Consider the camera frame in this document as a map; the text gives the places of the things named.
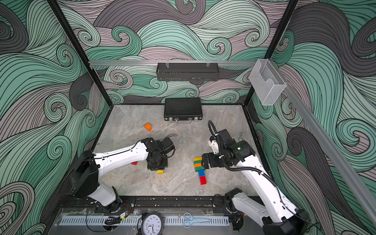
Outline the red square lego brick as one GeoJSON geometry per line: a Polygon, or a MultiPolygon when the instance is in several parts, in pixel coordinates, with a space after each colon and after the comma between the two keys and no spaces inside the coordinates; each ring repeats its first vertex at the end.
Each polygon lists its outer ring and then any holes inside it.
{"type": "Polygon", "coordinates": [[[201,185],[206,185],[207,184],[207,180],[206,180],[205,176],[200,176],[200,184],[201,185]]]}

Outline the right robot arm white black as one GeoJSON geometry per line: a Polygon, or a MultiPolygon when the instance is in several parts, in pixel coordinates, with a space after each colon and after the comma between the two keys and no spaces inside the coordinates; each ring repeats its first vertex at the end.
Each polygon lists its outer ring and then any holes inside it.
{"type": "Polygon", "coordinates": [[[202,155],[204,167],[242,172],[261,200],[257,202],[235,188],[225,194],[228,212],[247,215],[266,235],[303,235],[308,230],[309,214],[279,190],[247,141],[236,142],[226,129],[212,130],[209,146],[212,151],[202,155]]]}

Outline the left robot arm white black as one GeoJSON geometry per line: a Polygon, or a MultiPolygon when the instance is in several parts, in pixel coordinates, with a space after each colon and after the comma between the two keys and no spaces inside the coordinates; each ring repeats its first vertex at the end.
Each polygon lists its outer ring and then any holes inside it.
{"type": "Polygon", "coordinates": [[[85,151],[69,173],[73,195],[76,198],[89,197],[110,213],[117,212],[122,200],[115,187],[108,186],[101,177],[119,167],[140,161],[146,161],[150,171],[164,170],[168,166],[169,153],[175,153],[175,146],[169,137],[162,140],[145,138],[132,146],[105,153],[85,151]]]}

